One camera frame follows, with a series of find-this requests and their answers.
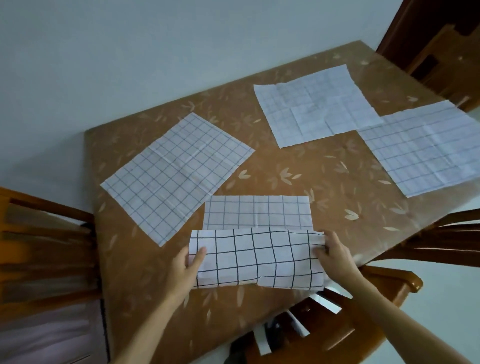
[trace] forearm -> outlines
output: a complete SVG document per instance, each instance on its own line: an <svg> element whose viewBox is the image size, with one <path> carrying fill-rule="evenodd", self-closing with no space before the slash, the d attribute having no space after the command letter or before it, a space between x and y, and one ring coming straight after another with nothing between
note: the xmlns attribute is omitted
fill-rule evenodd
<svg viewBox="0 0 480 364"><path fill-rule="evenodd" d="M172 300L165 299L140 326L115 364L149 364L176 308Z"/></svg>
<svg viewBox="0 0 480 364"><path fill-rule="evenodd" d="M382 328L388 341L407 364L471 364L452 347L410 318L377 288L361 277L350 293L372 320Z"/></svg>

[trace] person's right hand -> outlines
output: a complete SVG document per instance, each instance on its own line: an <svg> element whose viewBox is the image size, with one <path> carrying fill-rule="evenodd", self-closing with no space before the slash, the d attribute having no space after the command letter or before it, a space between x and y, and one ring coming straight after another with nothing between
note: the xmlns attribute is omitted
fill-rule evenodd
<svg viewBox="0 0 480 364"><path fill-rule="evenodd" d="M363 279L362 274L353 261L350 250L343 245L337 234L333 231L325 231L326 248L314 250L325 273L340 286L350 291L352 287Z"/></svg>

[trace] wooden table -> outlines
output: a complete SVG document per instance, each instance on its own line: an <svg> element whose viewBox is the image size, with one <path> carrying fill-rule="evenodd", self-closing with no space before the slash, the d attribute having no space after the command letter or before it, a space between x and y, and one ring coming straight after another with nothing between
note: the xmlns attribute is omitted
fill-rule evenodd
<svg viewBox="0 0 480 364"><path fill-rule="evenodd" d="M365 44L354 42L86 133L114 358L158 305L169 262L188 244L191 231L202 229L204 207L159 248L100 184L192 111L256 150L216 194L307 194L315 229L337 231L359 265L480 192L475 182L468 182L406 199L357 132L279 149L253 85L288 82L345 63L380 116L442 100ZM153 363L188 363L289 308L303 294L254 285L193 290L169 323Z"/></svg>

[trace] person's left arm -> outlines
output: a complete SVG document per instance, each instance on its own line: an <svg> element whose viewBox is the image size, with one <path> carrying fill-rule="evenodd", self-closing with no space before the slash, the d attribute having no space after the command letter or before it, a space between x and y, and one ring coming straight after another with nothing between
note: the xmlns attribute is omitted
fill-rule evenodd
<svg viewBox="0 0 480 364"><path fill-rule="evenodd" d="M206 249L197 253L193 263L187 267L188 247L183 248L173 259L167 277L166 294L162 303L140 326L131 342L114 361L114 364L149 364L163 331L175 310L192 289L202 264Z"/></svg>

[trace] person's right arm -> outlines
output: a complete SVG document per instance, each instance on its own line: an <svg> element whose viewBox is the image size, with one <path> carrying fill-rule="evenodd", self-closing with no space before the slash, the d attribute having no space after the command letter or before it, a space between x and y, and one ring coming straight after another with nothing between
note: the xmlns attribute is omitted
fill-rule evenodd
<svg viewBox="0 0 480 364"><path fill-rule="evenodd" d="M388 341L407 364L471 364L451 346L396 307L358 270L350 250L334 232L325 232L327 249L315 250L327 275L382 328Z"/></svg>

